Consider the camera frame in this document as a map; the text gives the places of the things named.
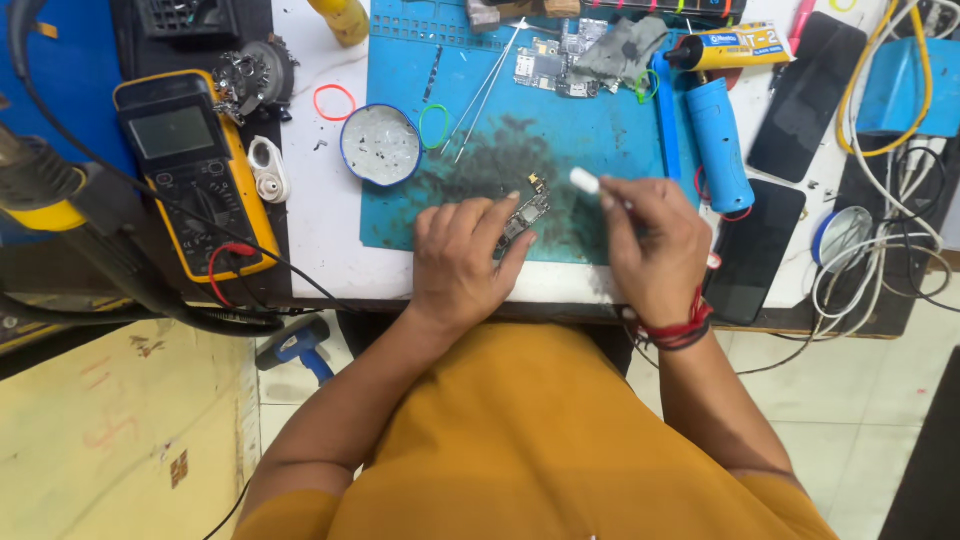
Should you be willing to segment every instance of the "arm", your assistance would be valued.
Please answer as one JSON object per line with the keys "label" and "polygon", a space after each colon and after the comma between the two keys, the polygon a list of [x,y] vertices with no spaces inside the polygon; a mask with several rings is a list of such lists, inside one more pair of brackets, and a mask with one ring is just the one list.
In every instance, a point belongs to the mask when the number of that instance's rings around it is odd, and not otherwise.
{"label": "arm", "polygon": [[[602,185],[617,285],[645,327],[687,323],[707,271],[710,227],[672,181],[603,179]],[[635,220],[648,232],[640,239]],[[660,393],[666,423],[720,466],[735,476],[777,474],[799,486],[786,450],[713,331],[692,347],[660,353]]]}
{"label": "arm", "polygon": [[344,494],[417,378],[514,289],[537,235],[518,238],[496,268],[492,256],[518,198],[471,199],[417,217],[410,305],[290,419],[257,466],[240,521],[291,491]]}

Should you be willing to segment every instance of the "smartphone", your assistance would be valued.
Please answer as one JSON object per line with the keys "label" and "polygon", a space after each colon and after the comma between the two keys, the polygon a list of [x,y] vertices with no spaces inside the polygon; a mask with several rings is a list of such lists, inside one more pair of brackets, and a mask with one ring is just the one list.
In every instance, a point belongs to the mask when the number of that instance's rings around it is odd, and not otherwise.
{"label": "smartphone", "polygon": [[824,13],[811,15],[797,59],[783,72],[747,164],[802,182],[866,46],[863,31]]}
{"label": "smartphone", "polygon": [[799,189],[753,179],[750,187],[754,208],[724,224],[715,250],[723,265],[704,280],[713,316],[740,326],[752,325],[760,314],[806,205]]}

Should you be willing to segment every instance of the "white desk surface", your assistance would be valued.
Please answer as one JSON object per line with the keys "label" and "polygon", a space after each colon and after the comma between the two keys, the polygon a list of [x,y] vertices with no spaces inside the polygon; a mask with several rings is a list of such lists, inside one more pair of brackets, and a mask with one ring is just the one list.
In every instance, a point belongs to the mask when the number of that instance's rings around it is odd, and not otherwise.
{"label": "white desk surface", "polygon": [[[838,5],[846,6],[851,1],[840,0]],[[369,12],[369,0],[361,2]],[[753,0],[748,4],[743,21],[773,20],[780,36],[786,40],[799,3],[799,0]],[[869,35],[882,17],[884,5],[881,0],[859,0],[849,12],[838,12],[830,6],[829,0],[819,0],[817,11],[860,28]],[[356,99],[357,107],[367,103],[368,43],[341,48],[323,19],[303,0],[274,0],[273,9],[275,33],[283,36],[301,63],[296,72],[290,108],[294,119],[281,128],[283,156],[293,189],[287,202],[290,259],[339,298],[409,298],[412,254],[368,248],[360,242],[361,181],[350,174],[340,155],[343,122],[320,118],[312,103],[314,90],[328,84],[348,89]],[[525,35],[528,33],[530,31],[522,31],[517,37],[518,42],[528,42],[532,37]],[[731,91],[744,156],[749,155],[769,107],[771,79],[771,66],[748,68]],[[510,77],[501,77],[497,83],[514,84]],[[335,101],[338,99],[336,94],[336,91],[326,91],[322,96],[325,102]],[[576,104],[571,102],[570,106],[576,107]],[[315,150],[320,140],[327,145]],[[834,125],[831,124],[804,181],[786,184],[806,193],[808,216],[794,232],[766,307],[793,307],[807,295],[815,271],[810,255],[813,235],[833,209],[832,202],[824,202],[825,191],[832,189],[835,192],[839,188],[846,162],[847,155],[837,145]],[[770,180],[749,167],[748,176]],[[815,189],[807,187],[810,181],[818,183]],[[714,225],[719,221],[707,209],[702,209],[702,214]],[[296,275],[293,275],[293,293],[299,298],[322,297],[319,291]],[[610,304],[622,302],[622,297],[613,284],[609,267],[528,261],[509,300]]]}

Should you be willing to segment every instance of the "fingernail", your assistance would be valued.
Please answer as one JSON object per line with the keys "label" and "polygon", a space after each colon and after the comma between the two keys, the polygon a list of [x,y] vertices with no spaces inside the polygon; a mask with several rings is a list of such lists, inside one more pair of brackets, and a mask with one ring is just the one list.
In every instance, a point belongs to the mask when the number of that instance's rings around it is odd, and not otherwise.
{"label": "fingernail", "polygon": [[613,205],[615,203],[616,201],[613,199],[613,197],[610,196],[609,193],[607,193],[606,191],[600,192],[600,208],[601,209],[603,209],[604,211],[609,211],[611,208],[613,208]]}

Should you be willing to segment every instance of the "blue handle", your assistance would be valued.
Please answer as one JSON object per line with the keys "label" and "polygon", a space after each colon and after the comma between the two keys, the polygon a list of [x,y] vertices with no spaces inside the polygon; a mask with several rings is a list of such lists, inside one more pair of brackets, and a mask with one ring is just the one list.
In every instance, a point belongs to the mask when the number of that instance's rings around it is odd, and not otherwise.
{"label": "blue handle", "polygon": [[666,176],[679,182],[684,177],[680,167],[680,138],[677,135],[677,110],[673,102],[673,79],[670,78],[670,63],[663,53],[654,53],[650,69],[660,77],[657,90],[657,112],[660,114],[660,144],[663,147],[663,162]]}
{"label": "blue handle", "polygon": [[323,386],[328,380],[333,379],[333,370],[326,364],[320,353],[309,350],[300,353],[300,361],[303,365],[310,368],[310,371],[317,376],[320,386]]}
{"label": "blue handle", "polygon": [[717,79],[686,94],[693,131],[704,161],[710,188],[710,207],[717,213],[731,213],[751,207],[756,201],[747,182],[740,155],[740,135],[727,80]]}

